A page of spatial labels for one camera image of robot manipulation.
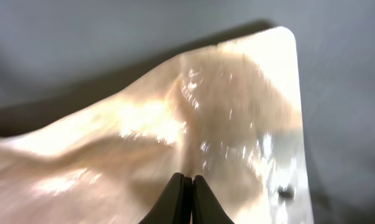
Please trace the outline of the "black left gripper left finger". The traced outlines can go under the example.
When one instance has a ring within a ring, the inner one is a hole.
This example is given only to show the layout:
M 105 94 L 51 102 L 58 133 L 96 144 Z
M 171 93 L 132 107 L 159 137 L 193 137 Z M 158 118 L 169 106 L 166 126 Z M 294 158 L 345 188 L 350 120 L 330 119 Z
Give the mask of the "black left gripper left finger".
M 192 178 L 174 173 L 139 224 L 190 224 L 191 210 Z

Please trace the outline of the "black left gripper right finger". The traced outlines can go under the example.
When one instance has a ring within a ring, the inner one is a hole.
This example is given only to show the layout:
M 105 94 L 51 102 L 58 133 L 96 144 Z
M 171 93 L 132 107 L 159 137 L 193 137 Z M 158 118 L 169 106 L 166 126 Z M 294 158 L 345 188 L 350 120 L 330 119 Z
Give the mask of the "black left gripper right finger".
M 193 181 L 192 223 L 234 224 L 201 175 L 195 176 Z

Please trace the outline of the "beige glossy plastic package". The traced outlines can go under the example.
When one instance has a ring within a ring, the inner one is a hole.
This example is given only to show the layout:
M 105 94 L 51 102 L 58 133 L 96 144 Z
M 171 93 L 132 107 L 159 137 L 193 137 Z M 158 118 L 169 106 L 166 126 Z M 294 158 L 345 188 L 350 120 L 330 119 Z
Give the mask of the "beige glossy plastic package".
M 234 223 L 313 223 L 295 36 L 179 54 L 121 92 L 0 138 L 0 223 L 139 223 L 174 173 Z

